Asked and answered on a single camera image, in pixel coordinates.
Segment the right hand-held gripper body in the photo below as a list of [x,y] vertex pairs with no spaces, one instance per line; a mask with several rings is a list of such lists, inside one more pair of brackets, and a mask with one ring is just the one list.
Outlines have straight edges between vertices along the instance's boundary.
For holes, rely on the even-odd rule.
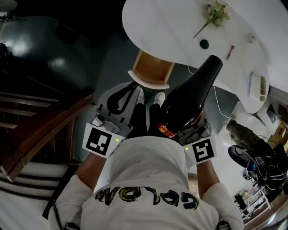
[[216,157],[215,138],[207,122],[181,132],[178,142],[184,148],[187,165],[197,165]]

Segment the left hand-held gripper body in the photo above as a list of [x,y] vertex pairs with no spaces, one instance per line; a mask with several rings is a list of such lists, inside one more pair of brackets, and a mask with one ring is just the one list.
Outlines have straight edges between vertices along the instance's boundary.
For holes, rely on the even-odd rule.
[[93,118],[86,123],[82,148],[107,159],[133,129],[130,125],[133,106],[120,115],[109,114],[104,106],[92,105],[92,108]]

